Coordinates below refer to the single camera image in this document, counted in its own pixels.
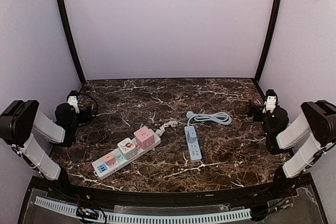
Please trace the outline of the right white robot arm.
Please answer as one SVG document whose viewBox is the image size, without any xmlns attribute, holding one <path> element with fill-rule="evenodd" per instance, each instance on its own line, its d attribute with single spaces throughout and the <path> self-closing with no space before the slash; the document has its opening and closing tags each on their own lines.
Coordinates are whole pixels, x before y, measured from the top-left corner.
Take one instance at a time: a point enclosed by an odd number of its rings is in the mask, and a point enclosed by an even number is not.
<svg viewBox="0 0 336 224">
<path fill-rule="evenodd" d="M 275 184 L 285 184 L 299 177 L 335 147 L 335 105 L 319 100 L 304 102 L 300 107 L 301 113 L 290 122 L 287 111 L 277 102 L 249 103 L 247 115 L 261 123 L 270 154 L 287 152 L 303 141 L 295 154 L 276 170 Z"/>
</svg>

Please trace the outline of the white cube socket adapter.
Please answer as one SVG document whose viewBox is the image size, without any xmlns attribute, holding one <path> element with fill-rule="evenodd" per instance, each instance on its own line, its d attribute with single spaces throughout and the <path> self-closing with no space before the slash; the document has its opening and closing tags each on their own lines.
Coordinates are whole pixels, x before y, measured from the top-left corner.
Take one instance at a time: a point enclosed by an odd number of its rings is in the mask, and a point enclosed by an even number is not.
<svg viewBox="0 0 336 224">
<path fill-rule="evenodd" d="M 136 145 L 130 138 L 125 138 L 117 144 L 120 153 L 126 160 L 130 160 L 137 154 Z"/>
</svg>

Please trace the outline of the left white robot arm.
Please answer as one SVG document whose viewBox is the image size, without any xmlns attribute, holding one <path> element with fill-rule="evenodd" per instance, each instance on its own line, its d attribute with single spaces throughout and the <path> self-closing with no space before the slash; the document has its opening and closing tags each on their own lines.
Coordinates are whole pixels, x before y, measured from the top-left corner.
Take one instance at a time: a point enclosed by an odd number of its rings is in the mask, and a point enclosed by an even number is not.
<svg viewBox="0 0 336 224">
<path fill-rule="evenodd" d="M 1 139 L 47 180 L 68 183 L 66 170 L 50 158 L 35 135 L 51 144 L 70 147 L 76 142 L 77 129 L 93 119 L 92 109 L 76 111 L 74 105 L 62 103 L 56 108 L 56 122 L 53 122 L 39 107 L 36 100 L 13 101 L 1 113 Z"/>
</svg>

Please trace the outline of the small blue charger plug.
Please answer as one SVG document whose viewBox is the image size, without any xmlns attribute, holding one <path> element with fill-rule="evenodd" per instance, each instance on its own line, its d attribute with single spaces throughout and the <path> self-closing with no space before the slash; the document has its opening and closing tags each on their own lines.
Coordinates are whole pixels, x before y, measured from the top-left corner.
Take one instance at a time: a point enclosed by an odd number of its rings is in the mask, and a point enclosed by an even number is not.
<svg viewBox="0 0 336 224">
<path fill-rule="evenodd" d="M 185 134 L 186 134 L 186 139 L 189 143 L 194 143 L 197 139 L 197 134 L 195 131 L 195 127 L 194 126 L 186 126 L 184 128 L 185 130 Z"/>
</svg>

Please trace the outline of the light blue power strip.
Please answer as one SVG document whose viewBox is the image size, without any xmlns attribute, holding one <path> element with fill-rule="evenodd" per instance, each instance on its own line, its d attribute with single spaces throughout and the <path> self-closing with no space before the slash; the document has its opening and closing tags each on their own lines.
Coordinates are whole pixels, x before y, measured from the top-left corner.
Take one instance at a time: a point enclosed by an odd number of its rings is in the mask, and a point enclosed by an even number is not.
<svg viewBox="0 0 336 224">
<path fill-rule="evenodd" d="M 200 162 L 202 160 L 202 154 L 201 154 L 201 150 L 199 147 L 198 139 L 196 139 L 194 143 L 189 143 L 187 140 L 186 142 L 187 142 L 188 152 L 190 155 L 190 161 L 192 163 Z"/>
</svg>

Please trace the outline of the small pink charger plug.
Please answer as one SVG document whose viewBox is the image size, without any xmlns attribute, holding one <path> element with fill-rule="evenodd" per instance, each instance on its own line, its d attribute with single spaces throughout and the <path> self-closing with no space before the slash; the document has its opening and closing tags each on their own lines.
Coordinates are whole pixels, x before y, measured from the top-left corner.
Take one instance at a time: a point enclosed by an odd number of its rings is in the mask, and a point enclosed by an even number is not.
<svg viewBox="0 0 336 224">
<path fill-rule="evenodd" d="M 117 163 L 116 158 L 112 152 L 103 156 L 103 161 L 106 163 L 108 167 L 112 167 Z"/>
</svg>

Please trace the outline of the pink cube socket adapter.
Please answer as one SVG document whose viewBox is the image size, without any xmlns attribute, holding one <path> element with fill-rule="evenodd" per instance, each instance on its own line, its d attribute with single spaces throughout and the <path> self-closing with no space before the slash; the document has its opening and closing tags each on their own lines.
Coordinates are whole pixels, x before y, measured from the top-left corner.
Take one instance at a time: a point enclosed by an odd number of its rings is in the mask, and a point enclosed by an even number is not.
<svg viewBox="0 0 336 224">
<path fill-rule="evenodd" d="M 146 126 L 134 132 L 137 144 L 143 149 L 147 149 L 155 143 L 154 133 Z"/>
</svg>

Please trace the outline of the white multicolour power strip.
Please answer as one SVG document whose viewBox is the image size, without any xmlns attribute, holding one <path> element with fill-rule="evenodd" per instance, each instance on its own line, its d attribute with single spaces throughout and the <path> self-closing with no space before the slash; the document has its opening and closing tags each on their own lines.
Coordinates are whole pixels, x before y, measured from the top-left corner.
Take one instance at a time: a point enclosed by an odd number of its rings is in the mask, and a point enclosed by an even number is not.
<svg viewBox="0 0 336 224">
<path fill-rule="evenodd" d="M 99 179 L 105 179 L 160 145 L 160 137 L 152 130 L 150 132 L 154 137 L 154 142 L 144 149 L 138 144 L 135 137 L 133 139 L 125 138 L 118 143 L 116 149 L 92 162 L 94 175 Z"/>
</svg>

